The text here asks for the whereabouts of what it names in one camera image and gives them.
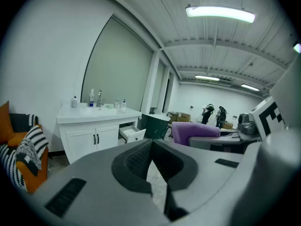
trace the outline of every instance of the plastic bottle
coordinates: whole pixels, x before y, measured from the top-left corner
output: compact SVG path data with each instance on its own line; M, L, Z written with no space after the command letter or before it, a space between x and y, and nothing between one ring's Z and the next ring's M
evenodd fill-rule
M115 101L115 105L114 105L114 107L116 108L116 109L118 109L119 108L119 100L118 100L118 98L116 99L116 101Z
M74 96L74 98L72 99L72 107L77 107L77 98L76 98L76 96Z
M126 108L126 99L123 99L123 102L121 104L121 109L125 109Z
M90 97L89 97L89 106L93 107L94 103L94 89L91 89Z

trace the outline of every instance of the black baseboard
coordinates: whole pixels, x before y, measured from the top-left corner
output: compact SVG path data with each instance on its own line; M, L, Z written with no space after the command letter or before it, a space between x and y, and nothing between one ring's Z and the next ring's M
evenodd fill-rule
M48 157L54 157L54 156L64 156L66 155L65 151L57 151L57 152L49 152Z

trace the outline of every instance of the ceiling light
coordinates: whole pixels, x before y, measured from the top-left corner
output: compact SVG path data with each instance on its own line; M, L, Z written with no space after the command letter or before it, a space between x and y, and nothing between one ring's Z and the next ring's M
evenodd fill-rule
M224 8L224 7L209 7L209 6L188 7L186 8L186 13L188 17L197 17L197 16L230 17L230 18L243 20L249 23L253 23L255 19L255 14L253 13L246 12L244 10L239 10L234 8Z
M249 85L245 85L245 84L242 84L241 87L245 87L245 88L248 88L248 89L251 89L251 90L259 91L259 89L254 88L254 87L249 86Z
M298 53L301 53L301 44L295 42L293 49L296 50Z
M197 79L204 79L204 80L212 80L212 81L219 81L219 78L214 78L214 77L208 77L208 76L203 76L203 75L196 75Z

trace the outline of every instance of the open drawer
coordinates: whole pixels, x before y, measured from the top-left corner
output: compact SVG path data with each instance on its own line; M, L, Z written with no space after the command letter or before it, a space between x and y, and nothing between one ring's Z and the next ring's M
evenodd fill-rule
M135 126L127 126L119 128L119 134L127 141L140 141L143 140L146 129L139 130Z

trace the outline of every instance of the purple towel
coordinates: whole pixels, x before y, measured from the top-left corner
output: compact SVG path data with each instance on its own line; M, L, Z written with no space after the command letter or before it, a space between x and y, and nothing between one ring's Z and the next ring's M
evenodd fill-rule
M172 131L174 142L181 145L188 145L190 137L219 137L221 135L218 127L192 122L173 122Z

